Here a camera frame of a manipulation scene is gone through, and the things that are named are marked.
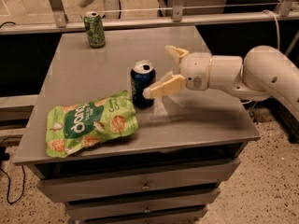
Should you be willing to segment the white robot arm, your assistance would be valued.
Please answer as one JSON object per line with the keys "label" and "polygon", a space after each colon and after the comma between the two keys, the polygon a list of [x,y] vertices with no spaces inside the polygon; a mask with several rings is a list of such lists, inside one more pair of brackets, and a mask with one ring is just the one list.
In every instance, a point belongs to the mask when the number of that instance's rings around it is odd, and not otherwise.
{"label": "white robot arm", "polygon": [[245,57],[190,53],[173,46],[166,54],[178,67],[144,89],[147,99],[168,96],[187,88],[224,91],[243,100],[277,99],[299,120],[299,68],[282,52],[269,46],[251,49]]}

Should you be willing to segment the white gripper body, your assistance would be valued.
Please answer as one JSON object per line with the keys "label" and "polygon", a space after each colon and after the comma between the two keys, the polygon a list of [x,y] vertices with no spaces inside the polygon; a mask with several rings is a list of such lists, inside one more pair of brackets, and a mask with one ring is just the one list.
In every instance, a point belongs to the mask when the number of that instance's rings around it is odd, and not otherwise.
{"label": "white gripper body", "polygon": [[194,52],[181,60],[179,72],[186,78],[187,89],[205,91],[208,88],[211,58],[208,52]]}

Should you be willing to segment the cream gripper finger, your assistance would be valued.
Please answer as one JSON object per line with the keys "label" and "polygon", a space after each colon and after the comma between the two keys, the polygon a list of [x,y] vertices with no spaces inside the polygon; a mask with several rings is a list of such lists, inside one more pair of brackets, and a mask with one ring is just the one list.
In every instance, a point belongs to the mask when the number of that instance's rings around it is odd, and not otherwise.
{"label": "cream gripper finger", "polygon": [[166,55],[176,66],[179,66],[181,60],[190,54],[186,49],[176,48],[170,45],[165,46],[164,50]]}
{"label": "cream gripper finger", "polygon": [[160,80],[151,84],[143,90],[143,97],[156,99],[168,96],[183,90],[186,87],[186,78],[181,75],[174,75],[172,71],[161,77]]}

